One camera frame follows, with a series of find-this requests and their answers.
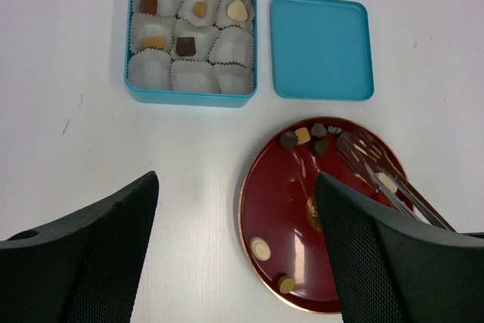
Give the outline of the teal box lid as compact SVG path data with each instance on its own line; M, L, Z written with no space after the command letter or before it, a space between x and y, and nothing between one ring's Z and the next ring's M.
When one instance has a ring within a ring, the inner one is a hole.
M344 0L271 0L272 79L283 98L366 101L374 94L368 12Z

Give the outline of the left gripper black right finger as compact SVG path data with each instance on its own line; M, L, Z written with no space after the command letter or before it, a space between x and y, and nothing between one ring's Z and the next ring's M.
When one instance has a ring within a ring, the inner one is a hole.
M419 222L322 172L315 201L345 322L481 322L483 234Z

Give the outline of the teal chocolate box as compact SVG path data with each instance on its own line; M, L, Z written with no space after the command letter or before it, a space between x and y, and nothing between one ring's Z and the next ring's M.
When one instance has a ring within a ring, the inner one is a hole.
M207 3L203 19L196 1ZM257 0L241 0L248 11L239 23L227 16L234 0L158 0L157 15L142 14L141 0L129 0L124 80L139 102L208 107L244 106L257 89ZM144 37L163 36L163 50L141 46ZM175 52L178 37L194 37L197 53Z

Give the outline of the metal tongs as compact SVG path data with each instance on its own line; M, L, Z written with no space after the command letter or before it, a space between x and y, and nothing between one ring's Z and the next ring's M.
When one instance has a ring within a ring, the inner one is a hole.
M342 160L378 192L391 207L413 219L420 218L416 208L431 224L448 231L455 231L436 209L418 192L395 167L383 145L361 128L341 134L335 141Z

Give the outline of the tan caramel square chocolate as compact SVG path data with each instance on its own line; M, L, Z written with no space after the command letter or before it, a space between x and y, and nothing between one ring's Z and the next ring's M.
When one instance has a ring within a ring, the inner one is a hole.
M207 12L207 3L203 1L196 1L193 6L193 15L200 19L203 19L206 16Z

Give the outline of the white heart chocolate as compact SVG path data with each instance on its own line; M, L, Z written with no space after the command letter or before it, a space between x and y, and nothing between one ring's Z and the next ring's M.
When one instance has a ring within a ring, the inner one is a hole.
M232 1L227 7L227 16L235 22L247 21L249 14L245 4L241 0Z

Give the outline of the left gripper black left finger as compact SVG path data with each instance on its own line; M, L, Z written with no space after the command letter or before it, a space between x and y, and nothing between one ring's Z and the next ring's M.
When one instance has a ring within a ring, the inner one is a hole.
M147 172L116 193L1 242L3 322L128 322L159 196Z

